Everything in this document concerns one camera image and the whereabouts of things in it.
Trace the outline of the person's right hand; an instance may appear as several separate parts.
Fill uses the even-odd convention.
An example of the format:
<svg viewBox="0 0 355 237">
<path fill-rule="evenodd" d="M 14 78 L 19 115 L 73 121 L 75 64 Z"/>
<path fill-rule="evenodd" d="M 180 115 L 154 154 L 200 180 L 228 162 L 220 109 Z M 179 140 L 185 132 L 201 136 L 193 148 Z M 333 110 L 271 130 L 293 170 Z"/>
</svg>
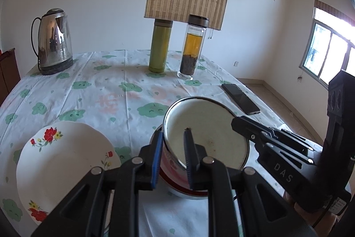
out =
<svg viewBox="0 0 355 237">
<path fill-rule="evenodd" d="M 283 193 L 283 199 L 289 203 L 295 211 L 311 226 L 320 218 L 323 210 L 316 213 L 308 213 L 304 211 L 298 203 L 286 192 Z M 332 227 L 337 223 L 337 216 L 333 213 L 326 212 L 322 220 L 315 227 L 318 236 L 328 236 Z"/>
</svg>

